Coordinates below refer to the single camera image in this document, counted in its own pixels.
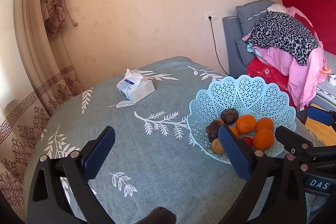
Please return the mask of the red tomato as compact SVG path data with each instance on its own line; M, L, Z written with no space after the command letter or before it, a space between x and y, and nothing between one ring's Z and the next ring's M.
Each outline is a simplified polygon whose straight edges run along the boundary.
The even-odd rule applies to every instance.
M245 141L250 147L253 147L253 138L245 136L242 138L243 141Z

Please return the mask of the brown round fruit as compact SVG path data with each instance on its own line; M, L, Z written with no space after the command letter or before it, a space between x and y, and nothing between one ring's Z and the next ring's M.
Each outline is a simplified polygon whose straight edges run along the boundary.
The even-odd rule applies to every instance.
M217 155L222 155L225 153L224 148L222 147L220 141L218 138L214 139L211 143L211 149L213 151L213 153L217 154Z

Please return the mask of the dark brown wrinkled fruit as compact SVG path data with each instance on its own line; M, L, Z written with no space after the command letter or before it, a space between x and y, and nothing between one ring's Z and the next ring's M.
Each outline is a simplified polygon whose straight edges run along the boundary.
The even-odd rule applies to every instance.
M223 125L224 121L221 118L217 118L206 127L206 133L211 143L218 138L219 128Z

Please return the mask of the orange fruit in basket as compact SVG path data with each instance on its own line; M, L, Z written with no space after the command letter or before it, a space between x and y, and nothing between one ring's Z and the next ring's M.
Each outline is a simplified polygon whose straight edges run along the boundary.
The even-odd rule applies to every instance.
M256 119L253 115L246 114L237 119L236 128L239 134L248 134L255 129L256 123Z

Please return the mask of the light blue lattice fruit basket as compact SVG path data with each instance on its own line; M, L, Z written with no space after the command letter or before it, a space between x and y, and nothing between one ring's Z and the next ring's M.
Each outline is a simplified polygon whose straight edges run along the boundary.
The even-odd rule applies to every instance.
M289 97L274 84L261 77L241 75L238 79L224 77L197 92L190 102L187 124L189 141L215 160L230 164L226 154L217 155L211 149L206 127L219 118L226 109L234 108L240 116L252 115L259 120L270 118L275 128L284 126L296 130L295 109L289 105Z

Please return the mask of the dark fruit in basket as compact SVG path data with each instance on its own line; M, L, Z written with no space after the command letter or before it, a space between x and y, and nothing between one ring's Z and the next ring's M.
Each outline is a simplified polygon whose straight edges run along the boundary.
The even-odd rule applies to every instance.
M230 108L224 110L221 113L220 118L224 121L225 124L232 125L239 118L239 114L235 108Z

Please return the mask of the red blanket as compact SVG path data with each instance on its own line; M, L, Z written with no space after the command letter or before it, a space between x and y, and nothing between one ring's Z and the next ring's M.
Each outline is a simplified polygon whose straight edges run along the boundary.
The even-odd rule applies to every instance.
M286 92L289 97L289 105L295 107L290 92L288 91L288 76L282 75L276 68L264 64L257 57L247 66L247 75L250 77L261 77L267 84L277 84L280 91Z

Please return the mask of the leopard print garment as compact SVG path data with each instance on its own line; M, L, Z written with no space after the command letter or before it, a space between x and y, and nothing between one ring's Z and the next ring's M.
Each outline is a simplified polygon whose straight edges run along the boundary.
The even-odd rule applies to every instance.
M251 31L247 43L259 48L279 48L291 54L299 65L307 65L309 55L319 47L317 38L300 21L283 12L270 11Z

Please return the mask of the grey blue cushion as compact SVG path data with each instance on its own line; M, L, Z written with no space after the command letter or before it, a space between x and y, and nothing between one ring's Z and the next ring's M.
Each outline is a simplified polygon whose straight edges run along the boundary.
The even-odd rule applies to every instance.
M227 46L230 75L233 78L238 78L247 72L247 67L242 61L236 44L236 40L243 37L240 22L237 16L227 16L222 19L222 23Z
M275 4L275 2L271 0L259 0L235 7L243 36L246 36L253 30L258 21L267 13L267 8L272 4Z

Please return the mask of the teal leaf-pattern bedspread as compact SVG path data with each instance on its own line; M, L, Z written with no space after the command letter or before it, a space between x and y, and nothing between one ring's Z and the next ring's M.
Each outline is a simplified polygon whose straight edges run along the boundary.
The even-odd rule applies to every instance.
M201 89L224 79L185 57L159 61L138 72L153 81L155 92L131 103L109 79L59 105L37 142L23 189L28 204L31 181L42 155L68 156L110 126L115 143L88 185L115 223L135 223L154 208L174 213L177 223L218 223L245 182L231 164L215 160L189 141L190 102ZM296 117L295 132L321 146L322 140ZM84 216L66 178L63 191L74 215Z

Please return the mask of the tissue pack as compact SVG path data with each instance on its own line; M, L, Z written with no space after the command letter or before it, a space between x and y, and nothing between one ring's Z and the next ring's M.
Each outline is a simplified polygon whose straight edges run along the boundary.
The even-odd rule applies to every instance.
M139 73L126 70L125 76L120 80L116 88L131 103L137 103L151 93L155 92L152 80L146 79Z

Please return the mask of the beige patterned curtain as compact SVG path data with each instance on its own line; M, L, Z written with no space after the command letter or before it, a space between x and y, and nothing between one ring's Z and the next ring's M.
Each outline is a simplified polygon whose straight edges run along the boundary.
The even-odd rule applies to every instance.
M1 0L1 193L25 218L23 179L56 108L82 92L62 33L64 0Z

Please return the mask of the white wall socket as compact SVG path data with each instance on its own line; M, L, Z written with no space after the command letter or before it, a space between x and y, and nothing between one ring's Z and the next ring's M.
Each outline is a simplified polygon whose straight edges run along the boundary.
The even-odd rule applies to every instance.
M218 19L217 13L216 12L206 12L205 19L206 21L217 20Z

